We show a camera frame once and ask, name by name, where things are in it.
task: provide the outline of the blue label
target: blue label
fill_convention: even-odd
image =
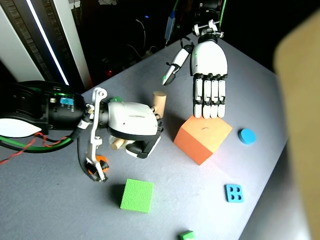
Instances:
[[[74,105],[74,100],[72,98],[62,97],[62,98],[60,98],[60,103],[73,106]]]

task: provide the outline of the beige blurred object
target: beige blurred object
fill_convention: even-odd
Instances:
[[[126,140],[122,139],[122,138],[116,138],[115,141],[113,141],[113,143],[110,144],[110,147],[113,149],[113,150],[117,150],[119,149],[124,143],[125,143]]]
[[[162,91],[153,92],[152,108],[155,114],[159,114],[161,118],[164,116],[167,94]]]
[[[278,46],[274,67],[286,106],[293,172],[314,240],[320,240],[320,10]]]

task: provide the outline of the red wire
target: red wire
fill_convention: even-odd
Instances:
[[[10,156],[8,156],[8,157],[7,157],[6,159],[4,159],[4,160],[1,160],[1,161],[0,161],[0,165],[5,164],[6,162],[9,161],[9,159],[12,159],[12,158],[14,158],[14,157],[16,157],[16,156],[18,156],[18,155],[20,155],[20,154],[23,154],[27,148],[29,148],[31,145],[33,145],[33,144],[35,143],[35,141],[36,141],[36,136],[39,136],[39,135],[43,137],[43,139],[42,139],[42,145],[43,145],[44,147],[48,147],[48,148],[52,147],[53,145],[56,145],[56,144],[61,143],[62,140],[64,140],[64,139],[67,138],[66,136],[64,136],[64,137],[61,138],[59,141],[56,141],[55,143],[48,145],[48,144],[46,144],[47,136],[43,135],[43,133],[41,133],[41,132],[37,132],[37,133],[35,133],[35,134],[33,135],[34,137],[31,139],[31,141],[30,141],[27,145],[24,146],[24,148],[23,148],[22,150],[17,151],[16,153],[11,154]]]

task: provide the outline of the blue disc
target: blue disc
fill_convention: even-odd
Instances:
[[[256,141],[256,135],[253,131],[248,128],[244,128],[239,131],[239,139],[244,144],[253,144]]]

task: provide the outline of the orange cube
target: orange cube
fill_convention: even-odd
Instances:
[[[232,127],[219,117],[204,119],[191,116],[180,127],[174,144],[201,165],[218,149],[231,130]]]

